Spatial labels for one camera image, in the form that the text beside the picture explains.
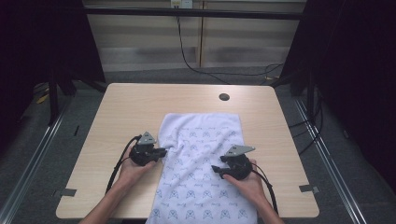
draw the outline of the gray floor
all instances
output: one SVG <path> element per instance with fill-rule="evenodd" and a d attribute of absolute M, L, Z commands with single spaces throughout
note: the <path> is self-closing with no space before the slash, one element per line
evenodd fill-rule
<path fill-rule="evenodd" d="M 207 68 L 210 72 L 233 72 L 257 74 L 263 67 Z M 276 70 L 270 77 L 276 77 Z M 241 77 L 217 75 L 226 82 L 239 85 L 258 85 L 264 76 Z M 134 72 L 106 73 L 107 82 L 153 82 L 153 83 L 207 83 L 223 84 L 221 81 L 189 69 L 168 69 Z M 289 86 L 276 88 L 283 113 L 289 125 L 302 121 L 295 98 L 290 96 Z M 73 170 L 84 140 L 91 127 L 103 94 L 78 83 L 78 92 L 64 114 L 63 122 L 56 133 L 49 151 L 35 178 L 26 192 L 12 223 L 78 223 L 77 220 L 61 220 L 55 210 L 60 201 L 52 194 L 63 189 Z M 340 173 L 355 196 L 367 223 L 394 223 L 396 220 L 396 198 L 381 177 L 362 157 L 353 139 L 346 139 L 344 129 L 332 112 L 323 105 L 323 129 L 321 132 Z M 49 118 L 49 102 L 42 105 L 32 103 L 26 110 L 21 131 L 8 147 L 7 154 L 0 160 L 0 206 L 17 184 L 19 176 L 32 157 L 40 137 L 46 130 Z M 291 135 L 303 133 L 305 126 L 290 128 Z M 294 138 L 297 150 L 302 150 L 312 139 L 308 133 Z M 320 214 L 315 218 L 286 218 L 286 223 L 353 223 L 337 189 L 330 178 L 315 145 L 310 147 L 301 160 L 312 186 L 320 190 L 315 194 Z M 111 220 L 110 223 L 121 223 Z"/>

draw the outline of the aluminum rail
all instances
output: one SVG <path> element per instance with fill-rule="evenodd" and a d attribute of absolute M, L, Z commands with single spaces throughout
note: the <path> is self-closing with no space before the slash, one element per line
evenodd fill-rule
<path fill-rule="evenodd" d="M 131 16 L 177 16 L 177 17 L 210 17 L 300 21 L 305 19 L 321 20 L 323 15 L 306 15 L 295 12 L 268 11 L 235 11 L 189 8 L 159 8 L 159 7 L 39 7 L 43 13 L 84 13 L 91 15 L 131 15 Z"/>
<path fill-rule="evenodd" d="M 41 162 L 43 161 L 49 147 L 52 142 L 53 137 L 58 132 L 59 126 L 62 123 L 64 118 L 64 113 L 67 111 L 70 103 L 72 101 L 72 97 L 68 97 L 67 101 L 64 104 L 63 110 L 59 114 L 58 118 L 53 122 L 51 126 L 49 126 L 41 139 L 41 142 L 38 144 L 35 154 L 30 159 L 27 164 L 20 180 L 15 186 L 14 190 L 8 195 L 8 198 L 4 204 L 4 206 L 0 210 L 0 223 L 1 224 L 9 224 L 12 219 L 15 217 L 18 208 L 21 205 L 21 202 L 29 189 L 30 184 L 32 183 L 35 173 L 38 170 Z"/>
<path fill-rule="evenodd" d="M 297 108 L 300 112 L 301 117 L 303 120 L 308 120 L 308 116 L 306 115 L 306 108 L 301 100 L 295 101 Z M 323 139 L 321 138 L 319 131 L 315 125 L 312 125 L 310 122 L 306 123 L 306 128 L 308 129 L 311 137 L 315 140 L 315 145 L 317 147 L 318 153 L 323 160 L 323 163 L 329 172 L 329 175 L 334 183 L 335 187 L 337 188 L 338 194 L 341 197 L 341 200 L 346 207 L 350 217 L 352 218 L 353 223 L 355 224 L 366 224 L 366 220 L 364 215 L 359 207 L 359 204 L 355 200 L 352 192 L 349 190 L 347 183 L 345 182 L 344 178 L 340 174 L 334 160 L 332 159 L 332 155 L 327 149 L 327 146 L 324 144 Z"/>

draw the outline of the patterned towel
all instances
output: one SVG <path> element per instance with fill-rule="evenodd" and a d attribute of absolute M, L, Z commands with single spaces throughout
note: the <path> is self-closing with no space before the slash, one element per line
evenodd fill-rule
<path fill-rule="evenodd" d="M 168 149 L 153 209 L 146 223 L 257 223 L 257 212 L 213 172 L 232 145 L 244 145 L 235 114 L 168 114 L 158 134 Z"/>

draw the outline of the fingers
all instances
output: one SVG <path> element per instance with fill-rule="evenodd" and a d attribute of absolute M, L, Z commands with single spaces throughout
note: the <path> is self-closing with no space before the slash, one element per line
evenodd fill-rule
<path fill-rule="evenodd" d="M 156 161 L 151 161 L 151 162 L 147 163 L 145 166 L 143 166 L 143 168 L 145 171 L 147 171 L 147 170 L 152 169 L 155 166 L 155 164 L 157 164 Z"/>
<path fill-rule="evenodd" d="M 223 178 L 235 186 L 239 185 L 239 181 L 230 175 L 223 175 Z"/>

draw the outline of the human hand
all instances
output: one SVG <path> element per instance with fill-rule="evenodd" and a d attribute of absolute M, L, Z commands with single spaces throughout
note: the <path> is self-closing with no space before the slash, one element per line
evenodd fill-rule
<path fill-rule="evenodd" d="M 256 164 L 255 160 L 249 160 L 251 163 Z M 257 167 L 255 165 L 253 165 L 253 170 L 257 171 Z M 253 172 L 250 172 L 250 174 L 243 180 L 237 180 L 231 175 L 223 175 L 223 178 L 235 185 L 251 203 L 257 205 L 259 202 L 262 202 L 262 200 L 267 200 L 262 188 L 262 180 Z"/>
<path fill-rule="evenodd" d="M 126 190 L 130 189 L 139 179 L 157 163 L 151 161 L 145 166 L 139 166 L 130 158 L 132 147 L 128 147 L 122 158 L 122 166 L 120 169 L 119 179 L 115 184 L 121 184 Z"/>

